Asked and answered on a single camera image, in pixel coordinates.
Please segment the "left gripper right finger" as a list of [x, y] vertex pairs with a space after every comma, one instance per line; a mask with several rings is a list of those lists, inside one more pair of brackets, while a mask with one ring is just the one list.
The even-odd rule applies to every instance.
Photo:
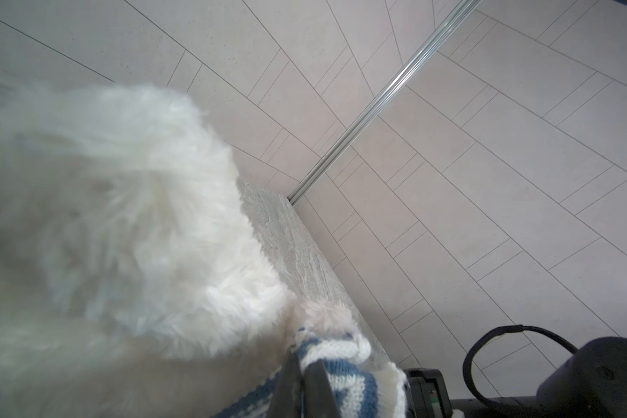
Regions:
[[341, 418], [323, 360], [308, 366], [302, 388], [304, 418]]

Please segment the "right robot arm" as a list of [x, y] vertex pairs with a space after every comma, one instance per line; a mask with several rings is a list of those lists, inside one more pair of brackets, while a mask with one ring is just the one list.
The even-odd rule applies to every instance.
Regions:
[[627, 417], [627, 338], [591, 341], [564, 362], [534, 397], [453, 400], [462, 417]]

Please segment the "white teddy bear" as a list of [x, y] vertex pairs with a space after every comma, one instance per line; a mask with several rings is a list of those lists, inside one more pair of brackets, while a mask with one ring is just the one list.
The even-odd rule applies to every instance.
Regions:
[[295, 295], [231, 148], [151, 85], [0, 90], [0, 417], [208, 417], [351, 312]]

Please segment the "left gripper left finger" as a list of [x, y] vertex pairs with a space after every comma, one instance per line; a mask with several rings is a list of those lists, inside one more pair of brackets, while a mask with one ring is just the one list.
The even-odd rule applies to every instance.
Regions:
[[266, 418], [301, 418], [302, 374], [299, 359], [290, 350], [281, 368]]

